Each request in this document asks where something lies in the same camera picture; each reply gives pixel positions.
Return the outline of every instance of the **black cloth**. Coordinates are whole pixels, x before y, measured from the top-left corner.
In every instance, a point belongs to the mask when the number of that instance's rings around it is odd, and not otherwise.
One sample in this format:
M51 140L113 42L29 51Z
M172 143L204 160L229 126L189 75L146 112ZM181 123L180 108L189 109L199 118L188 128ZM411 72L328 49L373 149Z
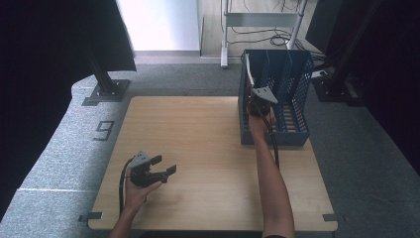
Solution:
M0 3L0 219L91 74L89 46L106 71L136 70L115 0Z
M270 236L265 236L265 238L285 238L285 237L279 236L279 235L270 235Z

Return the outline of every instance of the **wire basket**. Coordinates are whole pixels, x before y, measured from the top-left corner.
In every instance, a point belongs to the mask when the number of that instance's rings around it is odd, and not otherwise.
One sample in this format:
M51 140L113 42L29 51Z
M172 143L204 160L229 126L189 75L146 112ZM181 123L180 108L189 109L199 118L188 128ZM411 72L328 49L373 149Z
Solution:
M310 53L298 50L244 50L245 54L249 55L255 88L268 86L278 101L271 105L276 119L273 132L277 145L303 146L310 135L304 117L313 70ZM238 99L242 145L254 143L246 105L250 90L246 58L243 57Z

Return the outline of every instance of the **black cable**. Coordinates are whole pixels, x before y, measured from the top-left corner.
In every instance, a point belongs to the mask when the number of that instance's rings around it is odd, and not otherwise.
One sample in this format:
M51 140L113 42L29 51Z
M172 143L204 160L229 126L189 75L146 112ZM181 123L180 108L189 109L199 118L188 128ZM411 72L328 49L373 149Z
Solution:
M231 11L232 11L232 5L233 5L233 2L231 2L231 5L229 6ZM279 0L278 0L278 3L274 6L274 8L271 10L271 12L278 5L279 5ZM287 8L287 7L286 8L289 9L289 10L296 9L296 11L297 11L299 5L300 5L300 0L298 0L295 7L291 8L291 9ZM284 7L285 7L285 0L283 0L282 7L281 7L281 12L283 11ZM223 28L222 14L223 14L223 2L222 2L222 0L220 0L220 27L222 28L222 33L224 33L225 29ZM275 32L275 35L270 37L270 38L265 38L265 39L256 40L256 41L236 41L236 42L227 41L227 43L229 43L231 45L239 44L239 43L259 43L259 42L269 41L269 43L273 46L282 47L282 46L285 46L287 44L287 42L290 41L290 38L291 38L290 33L286 32L286 31L283 31L283 30L280 30L278 28L268 29L268 30L260 30L260 31L251 31L251 32L238 32L233 27L231 27L231 29L234 33L240 34L240 35L242 35L242 34L263 33L263 32ZM276 40L283 40L283 42L282 43L277 43ZM294 45L299 50L308 51L303 47L302 43L298 39L295 40ZM308 52L312 55L312 58L314 60L317 60L317 61L325 61L326 60L326 57L322 53L317 53L317 52L312 52L312 51L308 51Z
M118 195L120 198L120 215L123 212L123 208L124 208L124 179L126 178L126 169L127 169L127 165L132 161L133 159L130 159L125 165L123 170L121 171L121 176L120 176L120 185L119 185L119 189L118 189Z
M244 6L248 10L248 12L250 12L250 9L248 9L247 4L245 3L245 0L244 0Z
M277 4L272 8L271 12L274 12L274 9L280 4L280 0L278 0Z
M277 149L277 140L275 139L275 135L272 132L272 127L271 125L268 123L268 121L266 120L265 116L262 114L262 112L260 111L259 107L257 106L257 104L253 101L254 105L257 108L257 111L259 112L260 117L262 118L262 120L265 123L266 128L269 131L269 135L271 136L271 140L272 140L272 146L274 149L274 160L275 160L275 164L277 165L277 167L280 169L280 162L278 160L278 149Z

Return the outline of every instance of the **wooden table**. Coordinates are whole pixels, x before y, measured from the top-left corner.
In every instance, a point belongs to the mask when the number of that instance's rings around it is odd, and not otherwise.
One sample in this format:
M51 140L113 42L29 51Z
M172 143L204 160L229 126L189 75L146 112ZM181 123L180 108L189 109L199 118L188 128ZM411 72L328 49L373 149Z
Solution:
M90 219L92 229L112 229L118 219L118 183L138 151L163 156L152 172L177 165L168 183L151 193L133 229L263 230L254 146L240 142L237 97L135 97L116 142ZM310 141L279 148L295 228L334 231L334 214Z

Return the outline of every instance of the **hand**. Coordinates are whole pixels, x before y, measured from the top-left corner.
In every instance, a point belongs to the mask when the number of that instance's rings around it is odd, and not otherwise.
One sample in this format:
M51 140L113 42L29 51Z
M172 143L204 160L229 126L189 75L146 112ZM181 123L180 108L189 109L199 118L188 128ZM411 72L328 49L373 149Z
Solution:
M268 115L265 116L265 118L270 125L273 125L275 123L275 116L272 108L270 108L270 111ZM249 114L249 123L251 133L253 134L254 139L265 138L267 127L260 116L253 116Z
M127 168L126 177L130 175L130 171L131 169ZM139 187L134 185L130 178L126 178L126 203L124 209L127 208L136 213L139 212L149 193L160 186L161 181L157 181L148 187Z

